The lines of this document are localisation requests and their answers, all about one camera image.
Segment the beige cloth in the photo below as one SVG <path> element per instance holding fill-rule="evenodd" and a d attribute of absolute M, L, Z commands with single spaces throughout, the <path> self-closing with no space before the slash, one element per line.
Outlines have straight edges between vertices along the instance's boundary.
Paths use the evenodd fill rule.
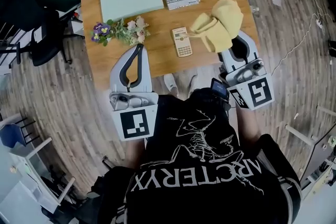
<path fill-rule="evenodd" d="M 190 27 L 194 36 L 201 38 L 210 52 L 221 52 L 232 47 L 243 22 L 243 14 L 236 1 L 219 0 L 212 9 L 212 16 L 202 13 Z"/>

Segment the black t-shirt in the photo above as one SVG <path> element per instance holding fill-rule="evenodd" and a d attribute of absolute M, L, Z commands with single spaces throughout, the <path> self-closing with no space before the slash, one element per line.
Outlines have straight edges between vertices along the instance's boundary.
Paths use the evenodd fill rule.
<path fill-rule="evenodd" d="M 122 174 L 116 223 L 287 223 L 279 176 L 298 182 L 269 135 L 243 152 L 220 102 L 200 96 L 161 98 L 141 168 Z"/>

